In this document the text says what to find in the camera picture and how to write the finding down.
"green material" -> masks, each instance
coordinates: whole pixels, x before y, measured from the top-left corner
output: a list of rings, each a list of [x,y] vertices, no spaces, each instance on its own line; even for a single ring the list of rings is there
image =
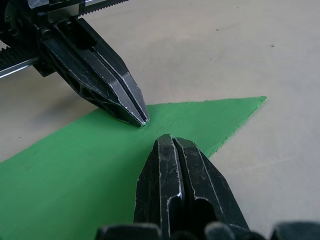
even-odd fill
[[[158,137],[192,140],[209,157],[265,99],[150,105],[141,129],[101,110],[82,117],[0,163],[0,239],[93,240],[99,226],[132,222]]]

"green sheet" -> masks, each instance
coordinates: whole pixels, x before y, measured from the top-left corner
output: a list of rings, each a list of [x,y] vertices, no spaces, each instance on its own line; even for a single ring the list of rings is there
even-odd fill
[[[141,129],[101,110],[80,118],[0,163],[0,239],[93,240],[99,226],[132,222],[158,137],[192,140],[209,157],[265,99],[150,105]]]

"beige table surface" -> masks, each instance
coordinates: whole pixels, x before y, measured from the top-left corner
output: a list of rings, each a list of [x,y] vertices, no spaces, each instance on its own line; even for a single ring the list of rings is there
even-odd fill
[[[212,160],[253,230],[320,221],[319,0],[131,0],[85,18],[147,104],[268,96]],[[93,109],[57,74],[0,79],[0,160]]]

